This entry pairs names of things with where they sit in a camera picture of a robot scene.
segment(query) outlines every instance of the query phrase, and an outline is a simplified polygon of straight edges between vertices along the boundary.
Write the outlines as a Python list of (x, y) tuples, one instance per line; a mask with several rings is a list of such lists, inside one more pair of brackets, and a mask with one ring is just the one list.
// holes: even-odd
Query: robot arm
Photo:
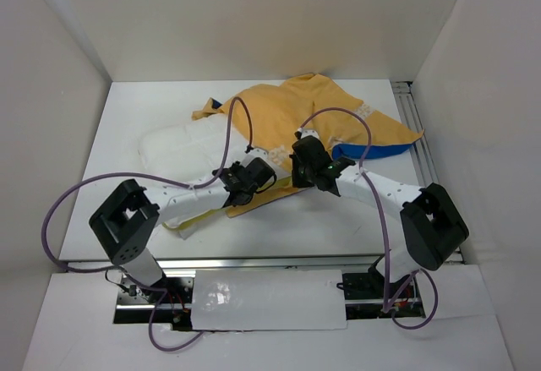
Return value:
[[(332, 160), (313, 136), (292, 146), (293, 186), (316, 186), (336, 196), (376, 206), (372, 189), (355, 162)], [(437, 270), (466, 240), (469, 232), (445, 189), (432, 183), (427, 188), (397, 183), (373, 172), (364, 172), (374, 184), (383, 211), (402, 223), (404, 244), (391, 250), (390, 281), (400, 281), (415, 270)], [(379, 259), (370, 273), (383, 282), (385, 261)]]
[(261, 158), (248, 157), (224, 169), (219, 179), (204, 188), (143, 188), (129, 179), (109, 195), (89, 224), (114, 265), (121, 265), (144, 285), (158, 286), (165, 276), (146, 248), (156, 226), (174, 218), (186, 221), (208, 210), (246, 205), (273, 176), (274, 170)]
[[(355, 162), (345, 157), (332, 160), (313, 136), (292, 146), (292, 184), (317, 187), (336, 196), (375, 206), (374, 195)], [(373, 172), (364, 172), (375, 186), (383, 211), (402, 222), (404, 244), (391, 250), (390, 280), (399, 282), (415, 270), (437, 270), (467, 238), (468, 229), (443, 187), (427, 188), (397, 183)], [(259, 157), (250, 163), (234, 163), (220, 180), (196, 188), (142, 188), (135, 180), (121, 183), (90, 218), (90, 227), (109, 259), (148, 286), (165, 276), (146, 244), (154, 227), (173, 218), (186, 221), (208, 210), (246, 205), (258, 188), (275, 173)], [(384, 259), (369, 273), (383, 286)]]

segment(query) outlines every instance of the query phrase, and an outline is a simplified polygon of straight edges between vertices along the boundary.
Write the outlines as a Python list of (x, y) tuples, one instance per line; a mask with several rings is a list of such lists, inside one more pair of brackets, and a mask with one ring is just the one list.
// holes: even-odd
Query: white wall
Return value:
[(458, 0), (413, 90), (517, 370), (541, 369), (541, 0)]
[[(42, 0), (0, 0), (0, 369), (22, 368), (53, 267), (41, 220), (82, 175), (108, 91)], [(69, 204), (52, 226), (58, 251)]]
[(113, 80), (413, 79), (455, 0), (70, 0)]

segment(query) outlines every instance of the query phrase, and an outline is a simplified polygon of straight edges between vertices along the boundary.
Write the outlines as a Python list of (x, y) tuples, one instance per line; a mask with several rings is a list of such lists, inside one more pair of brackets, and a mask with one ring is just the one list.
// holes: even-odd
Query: white table surface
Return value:
[[(351, 95), (400, 120), (388, 80), (339, 79), (336, 82)], [(84, 177), (105, 172), (142, 172), (137, 151), (142, 135), (189, 121), (191, 112), (200, 109), (209, 97), (226, 101), (240, 90), (259, 83), (278, 85), (281, 81), (113, 83)], [(400, 182), (418, 183), (409, 152), (366, 161), (365, 166)], [(79, 191), (61, 259), (107, 258), (88, 220), (120, 181), (119, 178), (107, 179)], [(402, 226), (391, 218), (388, 226), (391, 246), (394, 246), (403, 239)], [(313, 189), (237, 218), (224, 215), (210, 218), (186, 241), (160, 226), (148, 247), (158, 259), (383, 253), (379, 219), (374, 209)]]
[[(447, 313), (465, 292), (454, 287), (459, 288), (454, 298), (442, 302)], [(346, 330), (207, 334), (187, 350), (163, 353), (150, 344), (147, 325), (112, 323), (116, 296), (117, 287), (103, 274), (53, 275), (24, 371), (512, 370), (493, 314), (435, 319), (415, 331), (398, 329), (389, 319), (369, 319), (348, 321)], [(164, 346), (191, 335), (154, 327)]]

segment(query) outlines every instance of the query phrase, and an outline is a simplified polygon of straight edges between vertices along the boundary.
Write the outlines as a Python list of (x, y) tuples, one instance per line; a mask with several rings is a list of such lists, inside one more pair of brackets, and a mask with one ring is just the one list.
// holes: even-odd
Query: yellow cloth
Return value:
[[(319, 74), (305, 74), (286, 80), (280, 86), (256, 85), (243, 90), (240, 96), (246, 103), (254, 126), (254, 147), (265, 149), (269, 158), (287, 172), (292, 170), (289, 155), (296, 141), (295, 132), (312, 113), (330, 106), (343, 107), (360, 115), (369, 125), (373, 145), (411, 144), (423, 134), (415, 133), (391, 117), (376, 111), (364, 101), (349, 95), (332, 79)], [(201, 111), (193, 113), (194, 120), (214, 113), (229, 113), (232, 99), (218, 109), (209, 100)], [(249, 137), (248, 119), (244, 109), (236, 105), (233, 124), (246, 138)], [(340, 143), (366, 145), (367, 134), (363, 125), (343, 112), (325, 112), (315, 117), (305, 128), (318, 133), (321, 142), (330, 152)], [(257, 194), (250, 204), (232, 207), (227, 215), (234, 217), (272, 200), (283, 198), (299, 189), (289, 182), (283, 188), (270, 189)]]

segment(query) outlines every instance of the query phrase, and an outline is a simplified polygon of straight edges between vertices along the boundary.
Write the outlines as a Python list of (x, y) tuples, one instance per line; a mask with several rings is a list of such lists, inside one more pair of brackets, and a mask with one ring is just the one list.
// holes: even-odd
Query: red wire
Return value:
[(172, 296), (171, 296), (171, 293), (170, 292), (167, 292), (167, 295), (169, 295), (169, 302), (171, 303), (171, 309), (172, 309), (172, 314), (177, 314), (177, 312), (175, 311), (175, 304), (173, 303), (172, 301)]
[(399, 303), (398, 306), (400, 308), (404, 308), (407, 305), (407, 301), (409, 300), (409, 298), (412, 297), (412, 293), (409, 291), (409, 288), (406, 288), (404, 291), (406, 292), (407, 296), (404, 298), (403, 301)]
[(188, 312), (188, 311), (186, 310), (186, 308), (184, 307), (183, 299), (180, 297), (180, 295), (178, 294), (178, 292), (177, 292), (177, 298), (178, 298), (178, 301), (180, 302), (180, 304), (183, 305), (183, 312)]

